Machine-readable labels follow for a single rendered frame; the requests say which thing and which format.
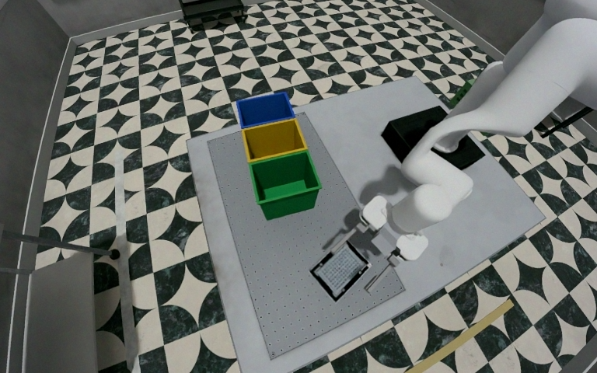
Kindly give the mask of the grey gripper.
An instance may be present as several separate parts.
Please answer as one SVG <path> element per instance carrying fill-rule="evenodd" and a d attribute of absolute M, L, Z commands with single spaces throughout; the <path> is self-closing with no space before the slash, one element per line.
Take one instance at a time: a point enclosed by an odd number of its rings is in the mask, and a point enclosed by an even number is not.
<path fill-rule="evenodd" d="M 335 255 L 347 242 L 347 240 L 358 230 L 363 234 L 368 230 L 373 236 L 379 232 L 387 223 L 387 214 L 392 205 L 382 196 L 374 197 L 359 213 L 360 219 L 367 225 L 366 227 L 360 222 L 357 224 L 342 240 L 338 242 L 331 249 L 331 253 Z M 398 256 L 402 261 L 416 260 L 428 246 L 428 239 L 423 235 L 401 235 L 397 240 L 396 246 L 401 249 Z M 364 287 L 364 289 L 371 293 L 379 282 L 389 273 L 389 271 L 397 267 L 400 261 L 392 254 L 386 259 L 389 265 L 378 276 L 375 275 Z M 405 259 L 404 259 L 404 258 Z"/>

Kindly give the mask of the yellow recycle bin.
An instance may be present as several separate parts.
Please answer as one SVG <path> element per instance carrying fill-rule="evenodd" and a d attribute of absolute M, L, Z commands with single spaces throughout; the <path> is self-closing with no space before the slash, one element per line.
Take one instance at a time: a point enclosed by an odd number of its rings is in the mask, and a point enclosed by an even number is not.
<path fill-rule="evenodd" d="M 296 118 L 241 130 L 248 163 L 308 150 Z"/>

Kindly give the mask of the blue general waste bin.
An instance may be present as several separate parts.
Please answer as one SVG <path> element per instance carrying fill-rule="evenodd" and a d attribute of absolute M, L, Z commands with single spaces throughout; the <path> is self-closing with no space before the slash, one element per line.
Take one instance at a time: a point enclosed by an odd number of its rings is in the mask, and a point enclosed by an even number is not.
<path fill-rule="evenodd" d="M 295 118 L 286 92 L 239 100 L 236 105 L 241 129 Z"/>

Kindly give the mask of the green returns bin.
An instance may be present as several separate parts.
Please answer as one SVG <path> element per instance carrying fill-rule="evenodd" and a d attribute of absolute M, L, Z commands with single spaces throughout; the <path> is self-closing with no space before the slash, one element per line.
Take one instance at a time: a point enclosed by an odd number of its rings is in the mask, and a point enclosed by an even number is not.
<path fill-rule="evenodd" d="M 314 208 L 322 185 L 309 150 L 248 164 L 267 221 Z"/>

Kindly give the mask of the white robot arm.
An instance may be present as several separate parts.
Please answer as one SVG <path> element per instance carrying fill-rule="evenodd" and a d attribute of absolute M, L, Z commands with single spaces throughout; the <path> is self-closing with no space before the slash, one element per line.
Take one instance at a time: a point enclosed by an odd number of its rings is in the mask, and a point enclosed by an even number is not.
<path fill-rule="evenodd" d="M 397 257 L 401 235 L 422 236 L 471 194 L 471 178 L 432 147 L 454 152 L 470 131 L 523 137 L 568 96 L 597 110 L 597 0 L 546 0 L 504 60 L 490 63 L 403 160 L 401 173 L 418 188 L 389 209 L 371 242 Z"/>

